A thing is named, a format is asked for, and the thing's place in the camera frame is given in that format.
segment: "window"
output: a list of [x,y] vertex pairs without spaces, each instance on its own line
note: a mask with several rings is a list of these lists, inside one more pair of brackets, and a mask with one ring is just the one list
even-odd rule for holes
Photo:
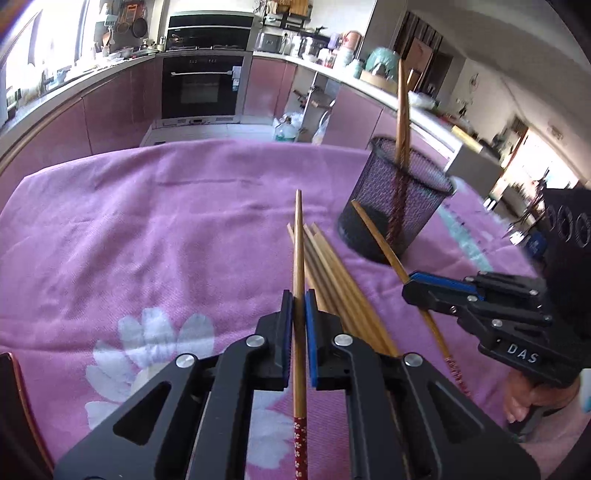
[[7,58],[7,88],[30,85],[42,69],[50,75],[74,65],[80,52],[94,43],[99,0],[60,0],[43,3]]
[[27,75],[27,63],[29,59],[29,46],[31,44],[31,32],[33,23],[30,22],[18,37],[6,59],[6,88],[18,88]]

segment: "plastic bottle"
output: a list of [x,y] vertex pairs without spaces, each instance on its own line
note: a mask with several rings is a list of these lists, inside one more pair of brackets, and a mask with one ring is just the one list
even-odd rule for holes
[[274,139],[276,142],[295,142],[298,129],[291,124],[291,117],[285,117],[285,122],[275,128]]

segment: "black mesh pencil holder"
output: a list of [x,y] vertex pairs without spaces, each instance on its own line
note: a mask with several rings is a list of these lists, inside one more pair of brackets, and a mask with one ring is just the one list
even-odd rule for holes
[[[400,256],[443,199],[453,194],[454,186],[439,166],[416,150],[411,149],[408,170],[395,164],[396,140],[393,138],[373,137],[370,143],[371,154],[339,216],[338,229],[349,248],[375,262],[387,263],[351,200],[361,204],[380,233],[388,239],[392,250]],[[392,217],[398,219],[398,227],[396,234],[389,236]]]

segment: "oven handle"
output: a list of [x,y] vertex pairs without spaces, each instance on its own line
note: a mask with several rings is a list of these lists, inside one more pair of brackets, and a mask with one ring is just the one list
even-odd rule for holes
[[227,72],[170,72],[171,77],[178,77],[179,75],[231,75],[232,71],[228,70]]

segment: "kitchen cabinet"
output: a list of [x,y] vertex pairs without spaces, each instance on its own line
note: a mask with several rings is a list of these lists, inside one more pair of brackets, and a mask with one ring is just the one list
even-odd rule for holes
[[140,144],[148,128],[158,116],[156,62],[146,61],[131,69],[131,114],[134,126],[131,133],[136,146]]
[[308,3],[309,0],[291,0],[290,13],[307,17]]
[[42,168],[92,155],[84,106],[78,100],[43,127],[0,175],[0,210],[27,175]]
[[277,112],[283,114],[295,70],[281,60],[252,59],[243,113],[249,121],[272,121]]
[[84,96],[92,154],[137,147],[133,133],[131,71],[118,73]]
[[279,88],[279,95],[277,96],[277,104],[275,105],[275,118],[281,118],[285,113],[285,107],[289,100],[291,93],[291,86],[296,77],[296,66],[292,63],[285,64],[285,71],[283,72],[283,79],[281,87]]
[[154,60],[128,68],[83,98],[92,154],[139,147],[158,116]]
[[380,104],[342,85],[322,144],[365,149],[381,112]]

